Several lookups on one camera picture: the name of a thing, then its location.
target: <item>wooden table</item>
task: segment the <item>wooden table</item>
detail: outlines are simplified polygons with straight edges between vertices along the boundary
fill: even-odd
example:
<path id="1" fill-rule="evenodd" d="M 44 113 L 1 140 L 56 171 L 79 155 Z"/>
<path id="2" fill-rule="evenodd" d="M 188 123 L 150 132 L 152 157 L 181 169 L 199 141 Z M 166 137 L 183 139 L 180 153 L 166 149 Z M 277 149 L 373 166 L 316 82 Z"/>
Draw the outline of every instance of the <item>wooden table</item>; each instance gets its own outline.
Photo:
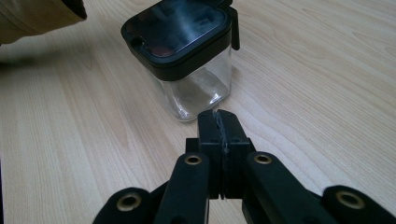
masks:
<path id="1" fill-rule="evenodd" d="M 196 121 L 173 119 L 120 27 L 150 1 L 85 0 L 88 20 L 0 47 L 6 223 L 91 223 L 128 187 L 169 179 Z M 234 112 L 315 193 L 365 192 L 396 215 L 396 3 L 234 1 Z M 209 223 L 244 223 L 214 201 Z"/>

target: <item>light wood surface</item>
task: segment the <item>light wood surface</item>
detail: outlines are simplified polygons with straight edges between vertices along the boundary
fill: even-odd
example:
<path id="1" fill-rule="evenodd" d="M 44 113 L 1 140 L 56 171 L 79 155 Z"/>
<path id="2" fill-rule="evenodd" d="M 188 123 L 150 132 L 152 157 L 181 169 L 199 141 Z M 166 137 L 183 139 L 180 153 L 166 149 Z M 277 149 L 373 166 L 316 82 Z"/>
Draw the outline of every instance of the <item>light wood surface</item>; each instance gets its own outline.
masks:
<path id="1" fill-rule="evenodd" d="M 169 179 L 196 121 L 164 109 L 120 27 L 154 0 L 85 0 L 88 20 L 0 47 L 6 223 L 91 223 L 116 191 Z M 315 193 L 361 190 L 396 215 L 396 2 L 246 0 L 234 112 Z M 209 223 L 244 223 L 214 201 Z"/>

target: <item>black lid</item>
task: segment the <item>black lid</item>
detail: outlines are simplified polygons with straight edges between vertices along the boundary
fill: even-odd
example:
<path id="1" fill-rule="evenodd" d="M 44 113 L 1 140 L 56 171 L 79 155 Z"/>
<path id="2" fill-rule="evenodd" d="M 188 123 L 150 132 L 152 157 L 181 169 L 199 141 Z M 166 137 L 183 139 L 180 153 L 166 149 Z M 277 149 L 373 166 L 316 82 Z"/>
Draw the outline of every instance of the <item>black lid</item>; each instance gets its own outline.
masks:
<path id="1" fill-rule="evenodd" d="M 131 52 L 157 78 L 174 81 L 231 43 L 230 15 L 199 0 L 162 0 L 122 26 Z"/>

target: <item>metal ring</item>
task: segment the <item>metal ring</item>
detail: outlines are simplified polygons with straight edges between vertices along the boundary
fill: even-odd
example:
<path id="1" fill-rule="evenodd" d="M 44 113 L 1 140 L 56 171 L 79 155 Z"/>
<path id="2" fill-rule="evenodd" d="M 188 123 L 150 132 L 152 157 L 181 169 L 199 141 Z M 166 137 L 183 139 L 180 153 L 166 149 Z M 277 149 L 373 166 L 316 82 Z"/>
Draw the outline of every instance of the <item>metal ring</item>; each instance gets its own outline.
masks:
<path id="1" fill-rule="evenodd" d="M 261 163 L 261 164 L 269 164 L 272 162 L 271 157 L 260 154 L 254 157 L 254 161 Z"/>
<path id="2" fill-rule="evenodd" d="M 188 165 L 197 165 L 201 163 L 202 159 L 199 156 L 189 156 L 184 160 Z"/>
<path id="3" fill-rule="evenodd" d="M 117 208 L 121 212 L 129 212 L 136 209 L 141 202 L 142 198 L 138 193 L 127 193 L 117 201 Z"/>
<path id="4" fill-rule="evenodd" d="M 335 197 L 338 202 L 353 209 L 362 209 L 365 206 L 361 197 L 349 191 L 338 191 L 335 193 Z"/>

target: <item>wood grain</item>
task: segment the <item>wood grain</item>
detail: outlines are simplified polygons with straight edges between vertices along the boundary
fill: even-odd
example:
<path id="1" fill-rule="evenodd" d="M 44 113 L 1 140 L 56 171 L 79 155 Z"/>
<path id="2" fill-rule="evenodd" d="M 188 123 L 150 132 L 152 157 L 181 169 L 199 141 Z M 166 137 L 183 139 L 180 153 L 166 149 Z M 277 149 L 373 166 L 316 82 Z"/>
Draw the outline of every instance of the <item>wood grain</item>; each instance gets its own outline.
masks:
<path id="1" fill-rule="evenodd" d="M 196 121 L 164 109 L 120 27 L 156 1 L 85 0 L 88 20 L 0 47 L 6 223 L 91 223 L 120 189 L 166 181 Z M 234 112 L 316 193 L 361 190 L 396 215 L 396 3 L 234 1 Z M 244 223 L 238 201 L 210 223 Z"/>

